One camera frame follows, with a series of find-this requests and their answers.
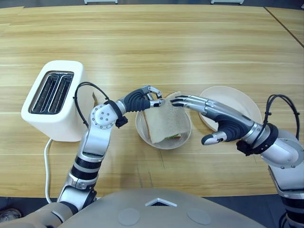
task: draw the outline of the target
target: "bowl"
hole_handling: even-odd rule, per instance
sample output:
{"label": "bowl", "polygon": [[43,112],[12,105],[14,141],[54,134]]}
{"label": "bowl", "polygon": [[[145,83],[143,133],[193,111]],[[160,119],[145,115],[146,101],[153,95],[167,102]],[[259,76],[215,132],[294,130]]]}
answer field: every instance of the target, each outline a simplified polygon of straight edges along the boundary
{"label": "bowl", "polygon": [[150,146],[153,146],[158,149],[163,150],[172,150],[182,146],[190,137],[192,131],[192,124],[189,115],[185,112],[185,121],[187,122],[187,126],[189,127],[188,131],[181,134],[181,137],[178,139],[164,139],[158,143],[152,143],[149,134],[148,127],[146,121],[143,116],[143,112],[138,112],[135,118],[136,130],[140,137],[148,143]]}

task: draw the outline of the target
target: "white cable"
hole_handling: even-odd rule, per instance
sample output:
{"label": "white cable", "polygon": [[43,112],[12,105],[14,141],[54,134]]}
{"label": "white cable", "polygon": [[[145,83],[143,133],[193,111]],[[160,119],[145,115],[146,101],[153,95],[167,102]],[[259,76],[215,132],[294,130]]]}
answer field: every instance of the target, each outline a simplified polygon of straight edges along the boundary
{"label": "white cable", "polygon": [[49,193],[48,193],[48,189],[49,189],[49,166],[48,166],[48,148],[50,146],[50,144],[52,143],[52,139],[49,139],[49,141],[47,142],[45,148],[44,148],[44,165],[46,167],[46,188],[45,188],[45,194],[46,194],[46,198],[47,198],[47,202],[51,203],[51,199],[49,197]]}

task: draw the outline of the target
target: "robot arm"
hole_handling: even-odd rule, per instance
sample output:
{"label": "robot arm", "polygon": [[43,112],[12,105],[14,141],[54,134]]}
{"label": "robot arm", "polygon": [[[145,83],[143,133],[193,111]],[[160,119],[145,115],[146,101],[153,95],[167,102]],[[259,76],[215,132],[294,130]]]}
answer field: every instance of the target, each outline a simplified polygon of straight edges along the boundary
{"label": "robot arm", "polygon": [[[158,100],[152,100],[150,93],[156,94]],[[165,100],[161,98],[162,95],[158,89],[147,85],[116,102],[109,100],[94,107],[88,118],[88,130],[80,142],[73,167],[67,175],[57,201],[69,205],[75,212],[91,204],[95,200],[94,186],[110,144],[113,126],[121,127],[126,124],[127,119],[123,115],[127,112],[137,112],[163,105]]]}
{"label": "robot arm", "polygon": [[293,134],[269,123],[263,127],[237,110],[207,98],[182,95],[171,102],[218,122],[218,131],[203,137],[203,145],[240,139],[238,150],[246,156],[260,154],[286,206],[289,224],[304,227],[304,149]]}

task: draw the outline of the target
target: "bread slice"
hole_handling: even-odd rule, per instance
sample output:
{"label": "bread slice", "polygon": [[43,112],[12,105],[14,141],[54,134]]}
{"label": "bread slice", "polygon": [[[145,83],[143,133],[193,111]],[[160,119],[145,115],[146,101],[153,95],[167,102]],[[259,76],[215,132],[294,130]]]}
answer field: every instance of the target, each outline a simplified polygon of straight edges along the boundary
{"label": "bread slice", "polygon": [[174,107],[170,100],[181,95],[181,92],[169,94],[165,104],[158,108],[146,109],[143,112],[152,143],[159,143],[167,137],[185,133],[189,130],[185,121],[183,107]]}

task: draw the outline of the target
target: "white plate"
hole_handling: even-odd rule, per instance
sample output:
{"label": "white plate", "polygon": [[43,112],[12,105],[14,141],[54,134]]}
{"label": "white plate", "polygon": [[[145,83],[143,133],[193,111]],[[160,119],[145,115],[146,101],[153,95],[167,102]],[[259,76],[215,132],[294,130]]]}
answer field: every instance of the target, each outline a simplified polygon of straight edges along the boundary
{"label": "white plate", "polygon": [[[249,96],[237,89],[227,86],[214,86],[205,89],[199,96],[221,102],[238,110],[255,122],[262,122],[262,115],[256,103],[254,103]],[[218,123],[203,116],[201,113],[199,113],[199,116],[209,128],[217,131],[219,126]]]}
{"label": "white plate", "polygon": [[191,130],[192,130],[191,120],[187,113],[185,113],[185,121],[187,122],[187,126],[189,127],[189,130],[185,133],[182,133],[181,138],[165,139],[158,143],[151,142],[151,139],[149,138],[149,134],[148,134],[147,124],[142,112],[137,113],[135,118],[135,125],[138,134],[146,143],[158,149],[171,150],[182,146],[189,139],[191,135]]}

